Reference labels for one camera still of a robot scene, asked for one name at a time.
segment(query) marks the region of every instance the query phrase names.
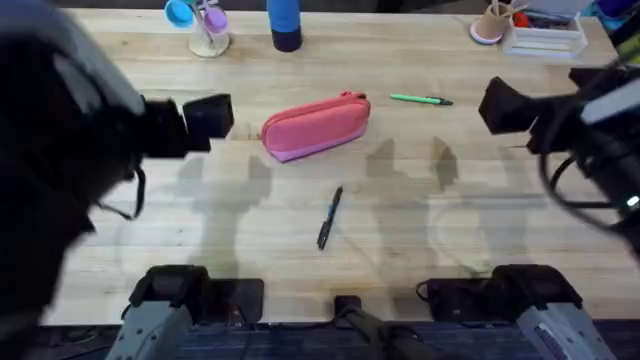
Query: green pen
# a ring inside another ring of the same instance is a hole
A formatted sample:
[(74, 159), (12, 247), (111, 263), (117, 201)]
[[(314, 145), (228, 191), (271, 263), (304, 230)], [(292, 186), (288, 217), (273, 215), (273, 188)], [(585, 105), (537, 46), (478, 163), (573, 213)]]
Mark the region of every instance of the green pen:
[(451, 101), (451, 100), (432, 97), (432, 96), (421, 97), (421, 96), (391, 94), (391, 98), (394, 99), (394, 100), (421, 102), (421, 103), (433, 104), (433, 105), (453, 105), (453, 101)]

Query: wooden tabletop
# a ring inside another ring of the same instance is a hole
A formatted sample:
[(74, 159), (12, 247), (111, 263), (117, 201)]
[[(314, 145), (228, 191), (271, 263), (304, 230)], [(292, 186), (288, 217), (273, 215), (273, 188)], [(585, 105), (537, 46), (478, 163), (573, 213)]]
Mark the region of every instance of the wooden tabletop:
[[(202, 59), (160, 11), (71, 13), (145, 96), (184, 102), (228, 92), (237, 125), (210, 154), (145, 161), (139, 220), (92, 212), (98, 232), (69, 253), (49, 324), (118, 323), (136, 281), (169, 263), (264, 279), (263, 321), (271, 322), (328, 319), (338, 294), (359, 295), (383, 319), (428, 319), (417, 282), (487, 275), (509, 263), (557, 267), (593, 317), (640, 317), (640, 273), (626, 245), (551, 204), (535, 157), (514, 147), (527, 137), (492, 137), (477, 114), (496, 75), (534, 96), (575, 90), (571, 66), (615, 56), (596, 20), (582, 20), (584, 53), (562, 60), (476, 45), (467, 31), (473, 16), (304, 14), (302, 49), (283, 54), (271, 45), (265, 13), (230, 12), (232, 47)], [(284, 165), (256, 141), (272, 113), (343, 90), (371, 100), (361, 139)], [(455, 105), (394, 101), (391, 93)], [(318, 231), (341, 184), (320, 252)], [(598, 197), (575, 170), (561, 189)], [(134, 198), (135, 185), (125, 184), (105, 202), (127, 209)]]

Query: white box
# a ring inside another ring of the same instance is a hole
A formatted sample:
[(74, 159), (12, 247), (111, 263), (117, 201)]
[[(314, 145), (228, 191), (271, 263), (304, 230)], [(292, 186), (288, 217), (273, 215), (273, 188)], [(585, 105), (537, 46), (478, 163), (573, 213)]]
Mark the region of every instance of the white box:
[(515, 27), (509, 19), (509, 27), (502, 40), (502, 51), (506, 54), (540, 55), (550, 57), (574, 57), (587, 45), (588, 40), (580, 25), (580, 10), (588, 4), (583, 0), (570, 1), (525, 1), (529, 9), (548, 12), (550, 14), (573, 17), (567, 30), (536, 29)]

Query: blue water bottle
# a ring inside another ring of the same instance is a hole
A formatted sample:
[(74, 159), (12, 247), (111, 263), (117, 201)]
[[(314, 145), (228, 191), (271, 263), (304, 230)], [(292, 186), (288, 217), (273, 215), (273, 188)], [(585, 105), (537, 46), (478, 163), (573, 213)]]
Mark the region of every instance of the blue water bottle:
[(300, 0), (267, 0), (273, 46), (282, 52), (296, 51), (302, 45)]

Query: pink pencil case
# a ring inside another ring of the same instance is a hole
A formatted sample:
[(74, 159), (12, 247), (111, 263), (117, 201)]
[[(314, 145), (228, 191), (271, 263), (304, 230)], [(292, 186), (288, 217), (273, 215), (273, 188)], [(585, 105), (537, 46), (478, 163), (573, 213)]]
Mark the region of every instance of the pink pencil case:
[(359, 138), (367, 128), (370, 109), (365, 94), (343, 92), (271, 116), (260, 139), (281, 162), (297, 159)]

